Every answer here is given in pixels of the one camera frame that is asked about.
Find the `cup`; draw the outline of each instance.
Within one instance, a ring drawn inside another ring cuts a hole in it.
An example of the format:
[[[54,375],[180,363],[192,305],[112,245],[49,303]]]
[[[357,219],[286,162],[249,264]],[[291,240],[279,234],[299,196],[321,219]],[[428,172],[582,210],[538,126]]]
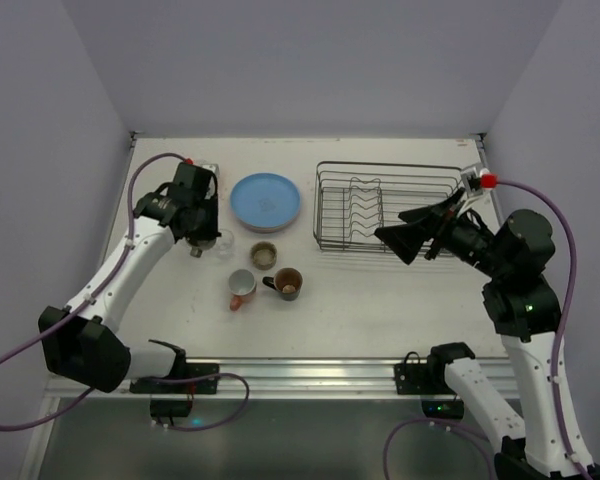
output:
[[[278,292],[283,300],[290,302],[300,295],[302,275],[295,268],[283,268],[273,277],[264,277],[262,283]]]
[[[232,312],[238,310],[243,303],[253,300],[256,294],[256,277],[249,270],[236,270],[229,277],[229,290],[233,297],[229,308]]]
[[[258,242],[251,247],[251,263],[258,270],[269,270],[276,264],[278,250],[271,242]]]

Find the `white wall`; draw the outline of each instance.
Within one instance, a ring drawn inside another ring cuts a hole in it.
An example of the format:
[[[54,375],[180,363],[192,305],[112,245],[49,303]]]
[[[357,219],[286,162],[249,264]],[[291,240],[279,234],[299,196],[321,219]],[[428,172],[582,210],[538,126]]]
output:
[[[558,0],[64,0],[151,135],[484,132]]]
[[[487,153],[502,176],[549,194],[575,231],[579,277],[566,355],[578,418],[600,463],[600,0],[560,8],[490,130]],[[499,195],[505,213],[539,207],[507,187]],[[549,279],[563,294],[568,263],[556,231]]]
[[[0,1],[0,354],[93,272],[127,146],[60,2]],[[1,368],[0,422],[35,418],[45,379],[39,347]],[[29,435],[0,434],[0,480]]]

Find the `mug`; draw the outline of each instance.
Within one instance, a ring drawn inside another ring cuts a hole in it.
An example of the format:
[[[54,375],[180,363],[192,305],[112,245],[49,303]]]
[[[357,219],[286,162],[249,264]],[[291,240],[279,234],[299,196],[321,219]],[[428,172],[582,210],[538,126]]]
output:
[[[238,310],[243,303],[253,300],[256,294],[256,277],[249,270],[236,270],[229,277],[229,291],[233,294],[229,308],[232,312]]]
[[[278,292],[283,300],[292,301],[300,295],[302,275],[295,268],[283,268],[273,277],[264,277],[262,283]]]

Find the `small bowl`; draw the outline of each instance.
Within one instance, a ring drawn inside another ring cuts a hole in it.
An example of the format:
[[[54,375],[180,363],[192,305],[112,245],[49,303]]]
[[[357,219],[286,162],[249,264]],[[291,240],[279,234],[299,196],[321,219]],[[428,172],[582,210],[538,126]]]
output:
[[[251,247],[249,257],[258,270],[269,270],[278,260],[278,249],[271,242],[258,242]]]

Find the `cable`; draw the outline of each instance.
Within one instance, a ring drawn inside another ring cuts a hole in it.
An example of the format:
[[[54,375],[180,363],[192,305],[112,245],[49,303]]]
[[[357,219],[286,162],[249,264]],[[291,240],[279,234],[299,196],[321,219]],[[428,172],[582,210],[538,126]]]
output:
[[[535,197],[542,200],[558,217],[558,220],[562,224],[562,228],[564,229],[564,233],[567,236],[567,243],[569,245],[569,280],[567,283],[567,293],[564,298],[564,305],[562,307],[562,316],[560,317],[560,322],[558,324],[558,329],[556,330],[556,336],[553,340],[553,347],[551,349],[551,378],[558,377],[558,361],[560,358],[560,347],[562,345],[562,339],[564,338],[564,332],[567,328],[567,320],[569,317],[569,310],[571,309],[571,301],[573,300],[573,291],[575,289],[576,284],[576,273],[578,270],[578,256],[576,252],[576,241],[573,236],[573,231],[571,230],[571,226],[567,221],[567,218],[564,216],[560,208],[544,193],[541,191],[520,182],[516,182],[514,180],[497,180],[498,185],[507,185],[510,187],[515,187],[520,190],[524,190]],[[567,422],[564,418],[564,409],[562,406],[562,397],[560,394],[560,385],[558,383],[552,382],[551,388],[553,391],[553,403],[556,409],[556,417],[558,420],[558,429],[560,430],[560,438],[564,443],[565,448],[567,449],[567,456],[571,459],[573,465],[576,467],[578,472],[585,478],[585,480],[593,480],[586,467],[582,465],[578,461],[574,461],[573,455],[575,451],[573,449],[573,445],[571,444],[571,440],[569,439],[569,432],[567,431]]]
[[[411,420],[405,420],[404,422],[400,422],[393,428],[393,430],[391,430],[389,436],[384,442],[384,448],[382,449],[382,469],[384,471],[385,480],[391,480],[391,476],[389,475],[389,447],[391,446],[391,441],[396,436],[398,431],[400,431],[403,427],[418,423],[434,423],[439,426],[450,427],[450,432],[454,433],[455,435],[458,435],[459,437],[464,438],[465,440],[468,440],[474,447],[476,447],[476,449],[484,459],[485,463],[487,464],[487,469],[489,471],[489,480],[496,480],[495,472],[493,471],[493,466],[491,464],[489,453],[487,453],[485,448],[478,444],[478,442],[472,437],[472,435],[476,436],[475,430],[465,425],[460,425],[446,420],[431,418],[413,418]],[[486,440],[486,437],[484,437],[482,434],[478,434],[477,436],[481,440]]]
[[[172,423],[171,425],[167,425],[167,428],[169,430],[177,430],[179,432],[202,432],[204,430],[211,430],[212,428],[221,427],[223,425],[226,425],[226,424],[232,422],[233,420],[235,420],[236,418],[238,418],[240,416],[240,414],[243,412],[243,410],[247,406],[247,402],[249,401],[249,394],[251,393],[249,384],[244,379],[244,377],[241,377],[240,375],[237,375],[235,373],[212,373],[211,375],[204,375],[202,377],[182,378],[182,379],[167,379],[167,378],[157,378],[157,377],[151,377],[148,379],[148,380],[152,380],[156,383],[163,383],[165,385],[183,385],[183,384],[196,384],[198,382],[202,382],[204,380],[211,380],[214,378],[233,378],[235,380],[242,382],[242,384],[244,385],[244,389],[245,389],[245,395],[244,395],[244,398],[242,399],[242,402],[240,402],[240,405],[238,405],[238,408],[236,408],[235,411],[231,415],[227,416],[226,418],[223,418],[222,420],[219,420],[214,423],[210,423],[209,425],[203,425],[201,427],[179,427],[177,425],[173,425],[173,423]]]
[[[133,187],[135,185],[136,179],[138,178],[138,175],[140,174],[140,172],[142,172],[142,170],[144,170],[147,166],[149,166],[156,160],[160,160],[161,158],[166,158],[166,157],[175,157],[182,162],[187,161],[186,158],[184,158],[181,155],[178,155],[177,153],[161,153],[161,154],[155,155],[155,156],[149,158],[147,161],[145,161],[142,165],[140,165],[138,167],[138,169],[131,176],[131,180],[129,181],[129,186],[127,188],[127,215],[129,217],[128,238],[133,238],[134,232],[135,232],[134,217],[133,217]],[[120,258],[114,265],[114,267],[111,270],[111,272],[109,273],[109,275],[107,275],[106,278],[100,283],[100,285],[98,285],[91,292],[92,297],[94,297],[94,298],[97,297],[100,293],[102,293],[102,291],[105,288],[107,288],[107,285],[109,285],[109,283],[111,283],[111,281],[115,278],[115,276],[118,274],[118,272],[124,265],[124,262],[126,261],[127,257],[129,256],[130,251],[131,251],[130,246],[124,247],[122,254],[120,255]],[[63,318],[58,323],[56,323],[53,327],[48,328],[47,330],[40,333],[39,335],[36,335],[35,337],[31,338],[30,340],[27,340],[22,345],[19,345],[16,348],[14,348],[13,350],[2,355],[0,357],[0,365],[2,365],[3,363],[7,362],[10,359],[12,359],[16,355],[19,355],[20,353],[24,352],[25,350],[32,347],[39,341],[44,340],[45,338],[49,337],[50,335],[52,335],[55,332],[57,332],[58,330],[60,330],[67,323],[69,323],[76,316],[78,316],[78,314],[80,312],[82,312],[87,307],[87,305],[89,305],[89,302],[87,302],[85,300],[84,302],[80,303],[76,308],[74,308],[65,318]],[[78,397],[76,397],[76,399],[73,402],[71,402],[66,408],[64,408],[52,415],[49,415],[47,417],[40,418],[40,419],[34,420],[32,422],[23,423],[20,425],[0,425],[0,432],[16,432],[19,430],[27,430],[29,428],[37,427],[38,425],[42,425],[43,423],[49,422],[49,421],[53,420],[54,418],[57,418],[60,415],[68,412],[76,405],[78,405],[92,391],[93,391],[93,388],[85,390],[84,392],[82,392],[82,394],[80,394]]]
[[[407,353],[404,357],[404,360],[402,360],[403,365],[407,365],[407,362],[409,361],[409,358],[411,358],[411,355],[415,355],[418,358],[418,363],[420,363],[420,354],[418,352],[411,351]]]

